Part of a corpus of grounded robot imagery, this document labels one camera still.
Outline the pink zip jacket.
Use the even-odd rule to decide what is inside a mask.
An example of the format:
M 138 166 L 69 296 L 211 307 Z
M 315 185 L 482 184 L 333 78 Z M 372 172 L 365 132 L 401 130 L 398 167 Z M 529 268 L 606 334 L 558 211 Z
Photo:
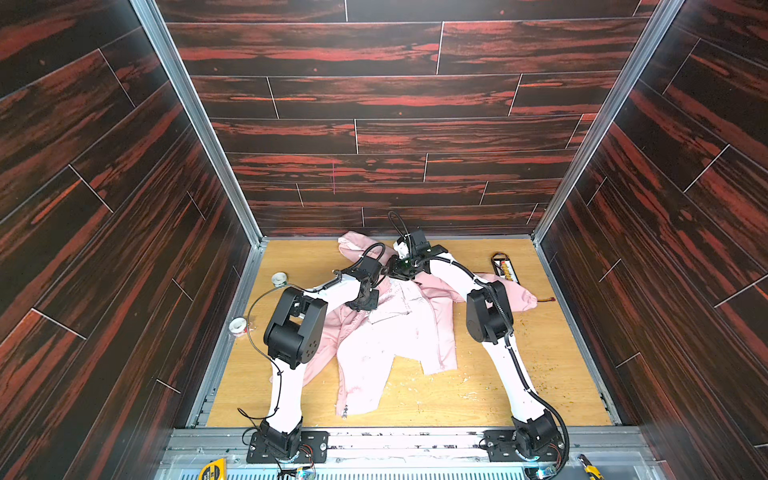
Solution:
M 426 375 L 457 369 L 454 306 L 497 279 L 465 271 L 448 253 L 428 261 L 412 280 L 385 279 L 374 310 L 342 305 L 327 314 L 303 382 L 337 362 L 336 413 L 361 415 L 378 408 L 398 357 L 419 362 Z

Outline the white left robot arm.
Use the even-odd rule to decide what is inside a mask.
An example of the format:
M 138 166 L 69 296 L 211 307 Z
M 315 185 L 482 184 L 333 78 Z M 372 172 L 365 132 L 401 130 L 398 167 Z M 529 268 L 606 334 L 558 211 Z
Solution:
M 272 369 L 270 406 L 265 416 L 249 418 L 254 429 L 249 450 L 255 456 L 270 454 L 278 461 L 290 461 L 299 455 L 305 372 L 319 350 L 327 313 L 343 305 L 364 311 L 377 307 L 385 250 L 381 242 L 370 245 L 322 285 L 282 288 L 263 334 L 262 356 Z

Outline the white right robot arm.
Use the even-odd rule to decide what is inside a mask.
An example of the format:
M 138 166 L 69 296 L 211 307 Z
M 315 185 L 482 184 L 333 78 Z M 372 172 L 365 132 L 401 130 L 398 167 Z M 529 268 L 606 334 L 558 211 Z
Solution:
M 542 467 L 534 476 L 556 476 L 568 460 L 568 429 L 559 412 L 538 395 L 525 368 L 504 284 L 481 278 L 444 247 L 431 245 L 422 230 L 409 230 L 398 213 L 390 211 L 387 217 L 398 233 L 395 254 L 387 262 L 388 275 L 405 281 L 420 273 L 429 274 L 465 299 L 468 333 L 488 353 L 507 393 L 516 453 L 528 462 L 547 462 L 547 455 L 552 453 L 552 465 Z

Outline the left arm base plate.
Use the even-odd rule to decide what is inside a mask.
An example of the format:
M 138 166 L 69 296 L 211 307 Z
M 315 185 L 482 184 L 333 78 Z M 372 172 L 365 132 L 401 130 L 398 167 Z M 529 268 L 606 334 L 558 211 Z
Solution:
M 292 440 L 288 453 L 282 452 L 274 443 L 254 432 L 251 435 L 247 452 L 247 464 L 323 464 L 327 460 L 329 433 L 320 430 L 302 430 L 298 438 Z

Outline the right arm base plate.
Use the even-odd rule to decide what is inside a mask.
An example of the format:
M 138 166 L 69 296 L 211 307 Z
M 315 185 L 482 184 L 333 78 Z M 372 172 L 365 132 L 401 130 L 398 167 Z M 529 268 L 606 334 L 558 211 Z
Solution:
M 560 434 L 547 438 L 518 429 L 490 429 L 483 432 L 479 447 L 491 462 L 557 462 L 565 441 Z

